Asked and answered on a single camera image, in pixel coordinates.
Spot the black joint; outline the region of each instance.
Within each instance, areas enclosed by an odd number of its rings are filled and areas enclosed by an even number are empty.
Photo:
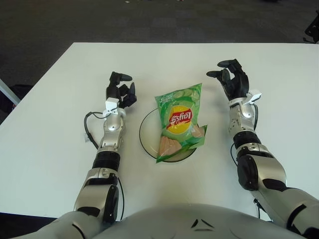
[[[82,208],[79,208],[77,211],[83,212],[88,216],[94,216],[96,218],[100,213],[100,209],[94,208],[94,207],[82,207]]]
[[[293,224],[294,223],[294,219],[305,208],[307,208],[307,207],[304,204],[302,204],[299,207],[297,207],[296,209],[294,209],[294,211],[290,214],[290,216],[288,217],[288,220],[287,220],[287,229],[288,230],[296,232],[295,230],[297,228]]]
[[[103,222],[112,225],[118,215],[119,189],[112,185],[105,200]]]
[[[258,190],[258,169],[255,160],[250,155],[237,159],[237,173],[239,184],[246,190]]]
[[[319,238],[319,229],[318,228],[308,228],[305,233],[303,234],[303,237],[308,239],[318,239]]]
[[[280,192],[284,192],[285,190],[289,189],[282,181],[271,178],[264,179],[263,184],[268,189],[277,190]]]
[[[120,155],[113,151],[101,151],[94,160],[92,168],[110,168],[118,171],[120,166]]]
[[[246,143],[261,143],[259,138],[252,131],[242,131],[237,133],[234,138],[236,149]]]

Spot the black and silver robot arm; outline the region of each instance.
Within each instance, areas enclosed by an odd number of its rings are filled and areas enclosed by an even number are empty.
[[[236,59],[218,66],[224,69],[207,72],[207,76],[220,81],[229,100],[229,134],[237,149],[240,185],[251,191],[275,224],[306,238],[319,238],[319,200],[286,186],[285,170],[256,135],[254,109],[261,93],[249,91],[248,77]],[[227,68],[235,75],[233,79]]]
[[[75,202],[74,210],[97,217],[101,222],[111,225],[117,218],[119,189],[118,169],[119,149],[125,130],[125,107],[136,102],[135,85],[130,88],[118,85],[131,81],[132,77],[112,72],[110,84],[106,89],[104,136],[97,150],[92,169],[89,170]]]

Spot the clear plate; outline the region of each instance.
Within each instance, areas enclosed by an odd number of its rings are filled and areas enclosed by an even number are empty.
[[[153,158],[157,158],[161,134],[160,113],[158,109],[149,112],[140,127],[140,141],[144,150]],[[179,162],[189,157],[196,149],[177,154],[164,162]]]

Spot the green chip bag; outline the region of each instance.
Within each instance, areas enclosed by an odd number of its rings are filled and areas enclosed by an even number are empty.
[[[207,126],[198,127],[201,84],[156,96],[162,133],[157,163],[204,144]]]

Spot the white table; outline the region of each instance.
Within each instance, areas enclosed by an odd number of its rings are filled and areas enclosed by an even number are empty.
[[[205,75],[234,58],[251,89],[263,93],[257,134],[284,166],[287,186],[319,198],[318,45],[74,43],[0,125],[0,211],[59,217],[73,210],[96,153],[84,142],[83,118],[104,109],[116,71],[133,76],[138,97],[127,109],[119,169],[125,216],[171,203],[214,204],[255,216],[229,153],[227,99],[220,83]],[[182,162],[156,164],[138,140],[143,118],[156,107],[154,96],[200,82],[205,146]],[[102,124],[88,120],[97,141]]]

